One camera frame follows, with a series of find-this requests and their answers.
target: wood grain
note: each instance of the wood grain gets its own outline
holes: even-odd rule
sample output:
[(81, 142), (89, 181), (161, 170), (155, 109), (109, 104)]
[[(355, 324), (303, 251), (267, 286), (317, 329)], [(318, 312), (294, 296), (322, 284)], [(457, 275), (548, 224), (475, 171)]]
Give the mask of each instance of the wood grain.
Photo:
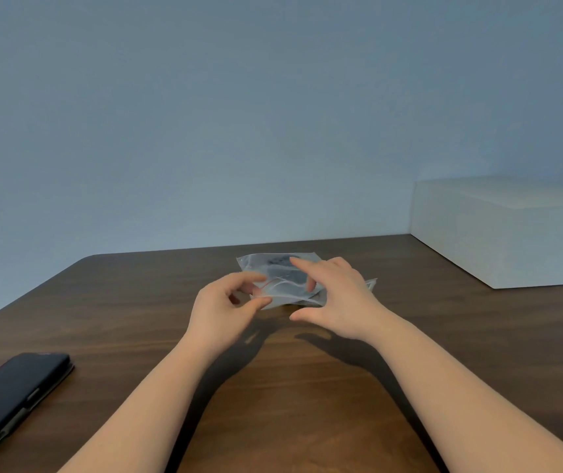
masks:
[[(77, 365), (0, 445), (0, 472), (62, 466), (174, 347), (198, 289), (237, 270), (235, 257), (311, 251), (379, 278), (381, 302), (563, 439), (563, 286), (494, 291), (411, 236), (383, 236), (73, 264), (0, 310), (0, 365), (52, 350)], [(444, 470), (375, 351), (291, 325), (291, 310), (262, 313), (209, 369), (168, 470)]]

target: skin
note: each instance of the skin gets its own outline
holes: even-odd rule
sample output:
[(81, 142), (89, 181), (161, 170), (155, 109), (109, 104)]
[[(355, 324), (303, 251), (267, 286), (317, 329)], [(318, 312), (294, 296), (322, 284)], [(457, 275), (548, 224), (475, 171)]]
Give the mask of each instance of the skin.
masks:
[[(338, 257), (292, 259), (327, 289), (322, 308), (302, 308), (291, 320), (311, 322), (372, 345), (403, 391), (453, 473), (563, 472), (563, 442), (486, 385), (415, 326), (398, 317)], [(187, 333), (113, 416), (60, 470), (64, 473), (160, 473), (192, 394), (211, 362), (270, 303), (257, 297), (254, 272), (229, 274), (199, 293)], [(243, 306), (236, 291), (255, 298)]]

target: transparent zip bag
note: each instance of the transparent zip bag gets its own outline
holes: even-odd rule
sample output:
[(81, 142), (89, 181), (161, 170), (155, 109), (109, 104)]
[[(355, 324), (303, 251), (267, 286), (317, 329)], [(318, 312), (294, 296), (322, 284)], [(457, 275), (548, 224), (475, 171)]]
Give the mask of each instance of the transparent zip bag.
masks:
[[(306, 285), (308, 275), (290, 263), (290, 257), (318, 262), (321, 258), (314, 252), (294, 252), (288, 254), (248, 254), (238, 257), (242, 270), (254, 270), (264, 274), (268, 279), (255, 282), (261, 290), (260, 297), (272, 297), (272, 302), (264, 307), (269, 309), (279, 305), (295, 304), (323, 307), (327, 302), (327, 291), (317, 284), (313, 291), (308, 292)], [(367, 288), (372, 291), (377, 279), (366, 281)]]

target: forearm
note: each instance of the forearm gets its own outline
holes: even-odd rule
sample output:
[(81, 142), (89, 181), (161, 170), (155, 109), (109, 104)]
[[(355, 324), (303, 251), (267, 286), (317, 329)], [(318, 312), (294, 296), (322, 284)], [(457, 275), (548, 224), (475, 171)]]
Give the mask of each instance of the forearm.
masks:
[(415, 326), (384, 310), (370, 343), (397, 377), (450, 471), (560, 472), (563, 442)]
[(211, 360), (184, 337), (60, 471), (162, 473)]

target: black smartphone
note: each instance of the black smartphone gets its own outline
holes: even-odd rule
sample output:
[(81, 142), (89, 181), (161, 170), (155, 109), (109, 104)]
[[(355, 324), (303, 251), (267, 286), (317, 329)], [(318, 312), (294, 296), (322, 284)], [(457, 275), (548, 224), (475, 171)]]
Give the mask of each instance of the black smartphone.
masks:
[(65, 353), (22, 353), (0, 366), (0, 441), (73, 370)]

